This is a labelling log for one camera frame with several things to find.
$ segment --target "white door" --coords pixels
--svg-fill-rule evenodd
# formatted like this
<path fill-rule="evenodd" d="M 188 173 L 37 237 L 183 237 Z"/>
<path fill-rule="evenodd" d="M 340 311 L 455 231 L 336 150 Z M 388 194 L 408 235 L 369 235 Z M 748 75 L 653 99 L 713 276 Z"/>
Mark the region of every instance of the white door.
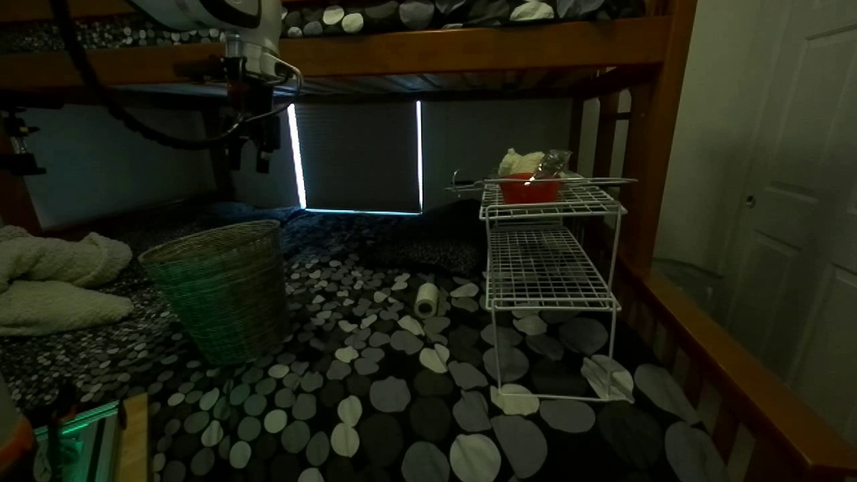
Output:
<path fill-rule="evenodd" d="M 857 3 L 768 8 L 725 327 L 857 445 Z"/>

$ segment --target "storage shelf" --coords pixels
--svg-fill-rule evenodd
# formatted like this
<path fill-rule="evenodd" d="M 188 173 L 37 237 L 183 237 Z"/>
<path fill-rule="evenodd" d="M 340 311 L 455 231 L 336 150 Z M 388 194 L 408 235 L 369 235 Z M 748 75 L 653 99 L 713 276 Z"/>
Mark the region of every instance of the storage shelf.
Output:
<path fill-rule="evenodd" d="M 487 235 L 487 311 L 618 311 L 585 247 L 561 221 L 498 221 Z"/>
<path fill-rule="evenodd" d="M 570 178 L 561 189 L 561 200 L 550 202 L 504 202 L 498 182 L 486 185 L 479 220 L 534 220 L 534 216 L 607 216 L 625 213 L 625 205 L 603 188 Z"/>

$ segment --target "cable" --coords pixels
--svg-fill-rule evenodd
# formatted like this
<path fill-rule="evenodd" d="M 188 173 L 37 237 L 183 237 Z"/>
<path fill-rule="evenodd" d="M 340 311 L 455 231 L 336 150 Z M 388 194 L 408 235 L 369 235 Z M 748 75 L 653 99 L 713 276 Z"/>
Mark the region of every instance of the cable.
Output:
<path fill-rule="evenodd" d="M 243 118 L 232 119 L 223 134 L 210 137 L 210 140 L 183 140 L 183 137 L 171 137 L 164 134 L 148 124 L 143 124 L 139 118 L 133 118 L 124 103 L 117 103 L 113 99 L 113 94 L 105 89 L 105 82 L 99 81 L 99 75 L 95 71 L 95 66 L 88 65 L 88 57 L 82 51 L 82 45 L 77 43 L 77 28 L 74 22 L 69 16 L 69 4 L 66 0 L 52 0 L 52 10 L 53 10 L 53 22 L 58 28 L 58 36 L 80 75 L 80 81 L 97 94 L 97 99 L 107 107 L 107 113 L 120 119 L 125 129 L 143 134 L 144 140 L 152 140 L 157 144 L 167 148 L 176 148 L 176 150 L 210 150 L 216 144 L 226 144 L 230 137 L 235 137 L 240 132 L 240 125 L 246 124 Z"/>

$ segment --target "pebble pattern rug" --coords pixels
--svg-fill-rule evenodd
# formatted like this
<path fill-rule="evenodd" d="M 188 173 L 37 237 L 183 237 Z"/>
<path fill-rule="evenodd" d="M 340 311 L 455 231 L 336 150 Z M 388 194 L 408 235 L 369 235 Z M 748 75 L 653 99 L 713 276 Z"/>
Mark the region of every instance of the pebble pattern rug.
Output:
<path fill-rule="evenodd" d="M 2 375 L 25 406 L 56 377 L 77 379 L 88 401 L 148 391 L 164 482 L 725 480 L 694 406 L 635 334 L 615 338 L 631 403 L 539 398 L 591 394 L 582 362 L 606 350 L 606 319 L 508 312 L 494 331 L 477 279 L 364 268 L 348 247 L 384 221 L 358 220 L 299 213 L 283 227 L 291 331 L 278 352 L 206 363 L 164 298 L 129 272 L 113 290 L 133 295 L 137 319 L 0 340 Z M 439 312 L 417 319 L 429 276 Z"/>

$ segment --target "red container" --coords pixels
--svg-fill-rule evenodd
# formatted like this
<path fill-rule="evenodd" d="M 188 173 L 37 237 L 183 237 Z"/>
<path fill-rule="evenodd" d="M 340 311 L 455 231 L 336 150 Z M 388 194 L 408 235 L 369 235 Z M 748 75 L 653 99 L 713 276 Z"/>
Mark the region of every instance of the red container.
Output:
<path fill-rule="evenodd" d="M 534 178 L 534 173 L 507 173 L 500 178 L 504 202 L 550 202 L 561 197 L 561 178 Z"/>

